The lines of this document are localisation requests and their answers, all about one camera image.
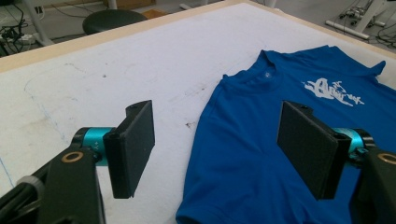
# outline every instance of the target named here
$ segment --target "table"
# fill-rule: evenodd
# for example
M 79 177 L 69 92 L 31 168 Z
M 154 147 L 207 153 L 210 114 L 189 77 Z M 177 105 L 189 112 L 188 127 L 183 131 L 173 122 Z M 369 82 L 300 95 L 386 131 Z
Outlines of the table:
M 223 74 L 261 49 L 323 45 L 373 66 L 396 89 L 396 56 L 249 1 L 224 1 L 0 59 L 0 195 L 65 149 L 81 127 L 116 127 L 127 105 L 153 101 L 156 146 L 130 200 L 112 198 L 98 167 L 108 223 L 175 223 L 199 116 Z

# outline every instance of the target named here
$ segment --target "cardboard box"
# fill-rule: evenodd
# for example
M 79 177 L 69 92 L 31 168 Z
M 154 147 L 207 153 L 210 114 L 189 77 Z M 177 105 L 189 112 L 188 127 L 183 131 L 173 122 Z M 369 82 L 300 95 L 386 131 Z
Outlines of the cardboard box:
M 143 16 L 145 16 L 147 19 L 150 20 L 150 19 L 154 19 L 154 18 L 157 18 L 157 17 L 165 16 L 168 13 L 154 8 L 154 9 L 151 9 L 149 11 L 145 11 L 142 14 L 143 14 Z
M 108 6 L 108 1 L 104 0 L 105 6 Z M 119 9 L 134 9 L 139 7 L 148 7 L 155 5 L 156 0 L 117 0 L 117 8 Z

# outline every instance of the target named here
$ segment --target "black stool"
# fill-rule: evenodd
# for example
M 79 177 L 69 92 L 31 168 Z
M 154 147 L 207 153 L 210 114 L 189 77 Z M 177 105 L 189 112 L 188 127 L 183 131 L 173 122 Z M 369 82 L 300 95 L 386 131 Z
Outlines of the black stool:
M 82 23 L 82 29 L 85 34 L 93 35 L 146 20 L 147 18 L 138 12 L 122 9 L 109 9 L 94 12 L 89 15 Z

